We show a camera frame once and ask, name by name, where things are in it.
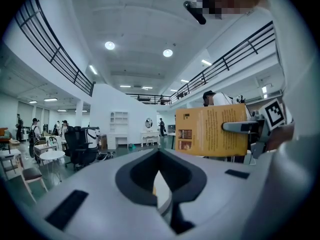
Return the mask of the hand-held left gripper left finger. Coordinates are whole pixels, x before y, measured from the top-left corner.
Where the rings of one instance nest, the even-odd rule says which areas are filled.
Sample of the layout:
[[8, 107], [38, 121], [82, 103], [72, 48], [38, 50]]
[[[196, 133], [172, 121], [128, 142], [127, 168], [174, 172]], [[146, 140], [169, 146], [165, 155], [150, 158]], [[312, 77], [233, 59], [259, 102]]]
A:
[[[89, 165], [47, 192], [28, 211], [28, 219], [50, 240], [171, 240], [175, 232], [156, 207], [131, 202], [116, 186], [118, 169], [145, 154], [141, 150]], [[87, 193], [64, 230], [46, 217], [74, 190]]]

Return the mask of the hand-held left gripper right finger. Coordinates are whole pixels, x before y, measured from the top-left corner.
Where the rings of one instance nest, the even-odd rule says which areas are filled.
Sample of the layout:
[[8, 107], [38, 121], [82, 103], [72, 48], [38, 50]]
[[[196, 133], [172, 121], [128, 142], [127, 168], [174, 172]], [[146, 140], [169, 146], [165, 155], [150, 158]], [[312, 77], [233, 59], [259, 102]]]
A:
[[273, 229], [263, 203], [273, 153], [256, 165], [222, 162], [170, 150], [155, 152], [155, 165], [169, 173], [171, 220], [160, 240], [266, 240]]

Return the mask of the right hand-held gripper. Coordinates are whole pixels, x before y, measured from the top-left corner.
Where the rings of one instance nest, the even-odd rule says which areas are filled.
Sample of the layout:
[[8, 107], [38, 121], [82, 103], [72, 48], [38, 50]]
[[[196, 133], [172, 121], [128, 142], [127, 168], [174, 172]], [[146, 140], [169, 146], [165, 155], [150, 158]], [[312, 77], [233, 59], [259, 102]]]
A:
[[293, 124], [285, 124], [286, 118], [278, 99], [274, 99], [252, 113], [251, 121], [224, 122], [227, 132], [249, 132], [248, 149], [254, 159], [265, 152], [276, 150], [293, 138]]

